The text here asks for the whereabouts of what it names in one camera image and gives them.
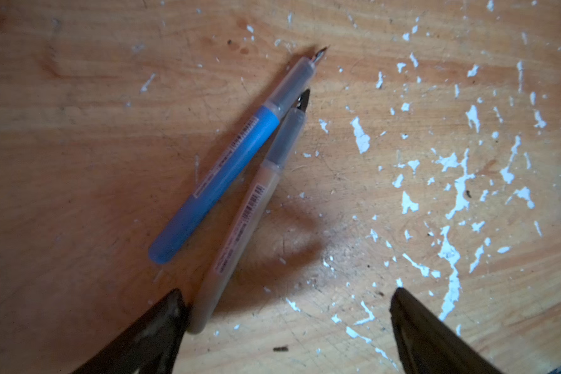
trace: beige pen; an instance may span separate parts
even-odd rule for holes
[[[286,161],[303,130],[309,96],[310,90],[307,89],[299,97],[297,106],[289,109],[266,158],[249,186],[223,247],[195,296],[189,315],[188,333],[202,332],[223,295],[224,288],[258,226],[262,213],[281,179]]]

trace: wooden table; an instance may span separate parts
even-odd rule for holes
[[[444,322],[502,371],[560,365],[561,0],[490,3],[0,0],[0,373],[67,372],[171,288],[192,300],[266,149],[170,263],[148,247],[326,45],[270,212],[175,372],[395,372],[399,279],[437,315],[459,292]]]

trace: tabletop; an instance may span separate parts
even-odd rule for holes
[[[561,0],[0,0],[0,373],[73,370],[192,301],[270,143],[171,262],[148,247],[324,46],[175,373],[402,371],[398,286],[503,372],[561,364]]]

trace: barcode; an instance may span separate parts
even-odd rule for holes
[[[249,200],[247,201],[247,205],[245,206],[245,209],[243,209],[243,213],[241,213],[239,224],[234,228],[231,236],[227,239],[223,247],[223,253],[220,255],[220,257],[217,260],[216,271],[219,274],[222,274],[224,272],[224,269],[226,268],[229,259],[232,257],[233,253],[235,252],[235,249],[237,248],[237,244],[243,237],[243,234],[245,233],[245,229],[249,224],[249,220],[251,219],[251,216],[254,213],[254,209],[262,199],[264,192],[266,192],[266,187],[264,187],[261,184],[255,185],[255,188],[252,191]]]
[[[243,214],[241,214],[241,219],[244,221],[249,221],[249,219],[251,218],[251,215],[254,212],[254,208],[257,205],[257,203],[260,201],[260,199],[262,198],[262,195],[264,194],[264,191],[266,191],[266,187],[264,187],[261,184],[257,184],[254,188],[254,192],[252,192],[251,197],[249,198],[249,201],[247,202],[247,205],[245,206],[245,209],[243,210]]]
[[[237,134],[237,136],[233,139],[233,141],[228,146],[228,148],[224,150],[223,154],[216,161],[216,164],[214,164],[212,170],[210,170],[210,172],[204,178],[202,183],[200,183],[200,185],[197,186],[195,192],[193,193],[194,198],[197,199],[200,197],[200,195],[203,193],[206,187],[210,184],[210,182],[212,182],[212,180],[218,174],[220,169],[223,168],[224,164],[226,164],[226,162],[231,158],[233,153],[235,153],[237,148],[239,148],[241,143],[247,138],[249,132],[254,129],[255,125],[258,124],[259,121],[260,119],[258,117],[251,117],[249,121],[247,121],[243,129]]]

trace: metal nib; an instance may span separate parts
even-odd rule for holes
[[[307,103],[310,101],[310,89],[305,90],[299,99],[297,99],[297,105],[295,106],[300,111],[304,112],[307,109]]]
[[[324,47],[323,49],[319,50],[313,57],[312,57],[312,62],[314,64],[317,64],[318,61],[320,61],[320,59],[324,56],[324,54],[326,53],[326,50],[328,49],[328,47]]]

